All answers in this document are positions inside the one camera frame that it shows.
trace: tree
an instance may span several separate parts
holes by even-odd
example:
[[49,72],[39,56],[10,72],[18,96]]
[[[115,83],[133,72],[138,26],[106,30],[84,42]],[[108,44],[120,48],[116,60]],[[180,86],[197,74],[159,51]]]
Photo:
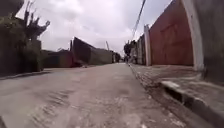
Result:
[[131,44],[127,43],[124,45],[124,52],[127,56],[130,56],[131,54]]

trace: wall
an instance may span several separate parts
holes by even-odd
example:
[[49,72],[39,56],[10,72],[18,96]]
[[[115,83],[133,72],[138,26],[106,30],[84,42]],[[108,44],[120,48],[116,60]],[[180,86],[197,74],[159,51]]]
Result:
[[191,33],[181,0],[171,2],[149,36],[153,65],[193,65]]
[[224,81],[224,1],[193,0],[204,53],[206,77]]
[[142,35],[137,42],[137,62],[138,64],[145,65],[146,64],[146,56],[145,56],[145,37]]

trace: painted wall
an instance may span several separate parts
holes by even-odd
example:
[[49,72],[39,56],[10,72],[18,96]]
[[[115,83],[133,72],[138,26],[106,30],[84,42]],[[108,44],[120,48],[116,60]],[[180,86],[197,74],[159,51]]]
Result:
[[181,0],[174,0],[149,30],[152,65],[193,65],[187,15]]

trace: sky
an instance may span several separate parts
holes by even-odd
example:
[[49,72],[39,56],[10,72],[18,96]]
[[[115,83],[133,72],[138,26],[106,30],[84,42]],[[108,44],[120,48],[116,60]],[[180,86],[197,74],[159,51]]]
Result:
[[[23,17],[25,5],[18,13]],[[153,25],[171,0],[146,0],[134,39],[143,34],[144,25]],[[42,48],[57,51],[68,49],[70,40],[78,37],[98,48],[123,54],[125,42],[131,40],[132,31],[142,0],[36,0],[31,10],[41,18],[40,25],[51,25],[41,36]]]

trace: concrete road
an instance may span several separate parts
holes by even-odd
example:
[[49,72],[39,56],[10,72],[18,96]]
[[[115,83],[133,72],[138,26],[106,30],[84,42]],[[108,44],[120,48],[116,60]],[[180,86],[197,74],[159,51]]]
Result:
[[0,81],[0,116],[7,128],[187,127],[125,64]]

